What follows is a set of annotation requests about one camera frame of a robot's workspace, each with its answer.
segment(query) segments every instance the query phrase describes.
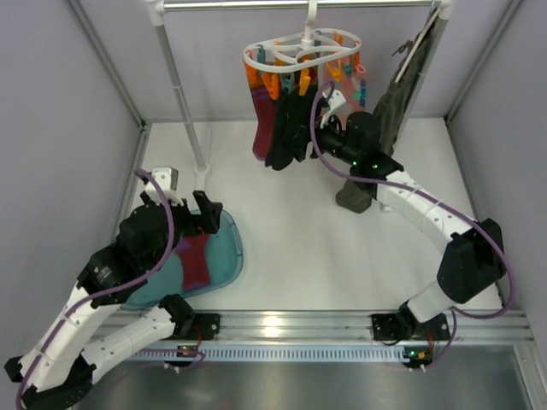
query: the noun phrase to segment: plastic tray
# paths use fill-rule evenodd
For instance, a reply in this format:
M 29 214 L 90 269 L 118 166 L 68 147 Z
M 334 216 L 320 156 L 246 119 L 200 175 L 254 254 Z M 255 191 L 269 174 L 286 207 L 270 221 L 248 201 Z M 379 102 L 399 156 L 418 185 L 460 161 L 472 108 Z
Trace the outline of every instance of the plastic tray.
M 148 283 L 137 290 L 122 306 L 126 310 L 142 310 L 157 305 L 164 296 L 179 294 L 183 297 L 200 295 L 222 288 L 233 282 L 243 268 L 243 246 L 232 216 L 225 210 L 221 214 L 221 228 L 211 235 L 205 245 L 205 260 L 211 278 L 210 285 L 184 292 L 183 268 L 177 255 L 171 254 Z

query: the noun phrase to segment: clothespin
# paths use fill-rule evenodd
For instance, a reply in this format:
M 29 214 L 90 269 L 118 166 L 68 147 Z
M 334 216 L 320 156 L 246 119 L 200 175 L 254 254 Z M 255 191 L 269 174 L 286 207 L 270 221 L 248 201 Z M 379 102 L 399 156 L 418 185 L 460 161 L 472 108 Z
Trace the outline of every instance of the clothespin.
M 300 85 L 300 90 L 298 90 L 298 95 L 300 97 L 303 97 L 306 95 L 310 82 L 311 82 L 311 77 L 309 77 L 309 69 L 305 68 L 300 73 L 300 80 L 298 81 L 298 85 Z
M 344 69 L 345 75 L 348 77 L 351 77 L 351 74 L 353 73 L 353 64 L 351 62 L 352 56 L 344 57 L 342 59 L 342 68 Z
M 315 34 L 321 35 L 321 30 L 315 30 Z M 314 41 L 314 47 L 319 47 L 321 45 L 321 40 Z
M 334 34 L 332 35 L 334 38 L 334 41 L 336 41 L 338 44 L 342 45 L 344 43 L 344 36 L 342 34 L 338 35 L 338 32 L 334 30 Z
M 287 90 L 288 92 L 292 91 L 294 86 L 294 73 L 290 73 L 289 77 L 281 77 L 281 88 Z
M 355 71 L 356 67 L 361 64 L 359 62 L 359 58 L 360 58 L 360 51 L 357 51 L 354 55 L 353 55 L 353 70 Z
M 321 30 L 315 30 L 315 34 L 321 35 Z M 315 40 L 314 41 L 314 47 L 320 47 L 321 46 L 321 40 Z M 316 53 L 317 58 L 321 57 L 321 53 Z
M 336 61 L 337 67 L 332 67 L 328 62 L 326 62 L 326 68 L 328 69 L 328 72 L 332 75 L 332 78 L 334 81 L 339 83 L 342 81 L 342 62 L 340 60 Z
M 262 44 L 258 44 L 258 53 L 256 54 L 256 60 L 261 64 L 266 64 L 266 51 Z
M 246 50 L 245 53 L 247 53 L 247 56 L 249 56 L 251 59 L 253 58 L 253 53 L 251 50 Z M 244 62 L 245 65 L 245 71 L 247 72 L 247 80 L 249 81 L 249 85 L 255 86 L 258 82 L 258 73 L 256 72 L 256 69 L 251 67 L 249 64 Z
M 273 42 L 275 45 L 281 45 L 281 42 L 279 40 L 275 40 Z M 276 58 L 275 59 L 275 65 L 276 66 L 282 66 L 283 65 L 283 62 L 279 59 L 279 58 Z
M 264 85 L 266 86 L 270 97 L 273 100 L 277 100 L 279 98 L 279 75 L 271 75 L 272 76 L 270 77 L 269 73 L 262 73 L 262 81 L 264 82 Z

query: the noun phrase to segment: gray wall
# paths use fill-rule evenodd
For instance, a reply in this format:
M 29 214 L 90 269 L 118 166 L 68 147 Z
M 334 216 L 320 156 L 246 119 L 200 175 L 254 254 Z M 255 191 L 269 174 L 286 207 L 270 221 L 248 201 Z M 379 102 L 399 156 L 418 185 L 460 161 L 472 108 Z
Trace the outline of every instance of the gray wall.
M 446 114 L 508 0 L 458 0 L 415 114 Z M 84 0 L 142 114 L 179 118 L 154 29 L 142 0 Z M 317 27 L 338 27 L 363 40 L 370 106 L 384 92 L 399 45 L 423 27 L 427 8 L 320 9 Z M 249 119 L 254 110 L 243 48 L 303 30 L 305 10 L 209 11 L 167 15 L 168 34 L 194 118 Z
M 547 362 L 547 2 L 528 0 L 457 113 L 452 131 L 479 215 L 503 227 L 518 301 Z
M 108 243 L 138 130 L 61 0 L 0 8 L 0 362 Z M 1 408 L 15 384 L 0 375 Z

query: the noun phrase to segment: hanging rod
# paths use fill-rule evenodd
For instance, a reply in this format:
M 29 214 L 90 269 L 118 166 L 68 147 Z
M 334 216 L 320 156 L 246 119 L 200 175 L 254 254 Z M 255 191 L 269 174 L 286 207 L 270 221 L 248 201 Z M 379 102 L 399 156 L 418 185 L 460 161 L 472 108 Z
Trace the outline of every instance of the hanging rod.
M 323 9 L 348 7 L 416 7 L 439 6 L 442 0 L 318 0 Z M 186 3 L 164 1 L 160 6 L 168 11 L 305 9 L 308 0 L 227 0 L 220 2 Z

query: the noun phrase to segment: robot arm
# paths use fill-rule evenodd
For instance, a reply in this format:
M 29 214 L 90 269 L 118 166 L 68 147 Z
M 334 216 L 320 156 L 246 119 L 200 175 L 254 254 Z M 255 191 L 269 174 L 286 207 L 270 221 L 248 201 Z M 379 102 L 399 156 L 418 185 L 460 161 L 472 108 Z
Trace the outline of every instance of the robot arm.
M 203 192 L 195 191 L 201 213 L 191 214 L 186 201 L 176 196 L 177 176 L 177 171 L 168 167 L 152 172 L 169 200 L 174 245 L 182 237 L 218 232 L 222 204 L 210 202 Z M 90 343 L 104 320 L 145 285 L 146 281 L 135 283 L 135 279 L 155 267 L 168 245 L 166 210 L 151 185 L 147 184 L 141 194 L 144 205 L 121 222 L 115 242 L 90 258 L 68 302 L 44 337 L 30 353 L 6 363 L 11 380 L 25 384 L 21 391 L 28 387 L 21 395 L 27 409 L 69 408 L 106 372 L 132 354 L 166 337 L 183 337 L 189 331 L 193 310 L 181 296 L 171 295 L 143 318 Z M 108 293 L 120 285 L 126 288 Z M 105 290 L 103 296 L 81 302 Z
M 399 309 L 398 319 L 405 322 L 410 335 L 446 309 L 468 302 L 504 275 L 503 264 L 491 245 L 467 222 L 442 208 L 441 201 L 431 202 L 419 195 L 418 190 L 432 197 L 404 172 L 401 164 L 380 151 L 380 129 L 371 114 L 351 114 L 345 131 L 338 118 L 331 117 L 326 126 L 315 128 L 315 135 L 321 150 L 351 165 L 352 175 L 410 187 L 407 190 L 401 186 L 356 183 L 374 199 L 399 212 L 443 254 L 436 280 Z M 503 248 L 501 228 L 496 222 L 485 220 L 478 225 Z

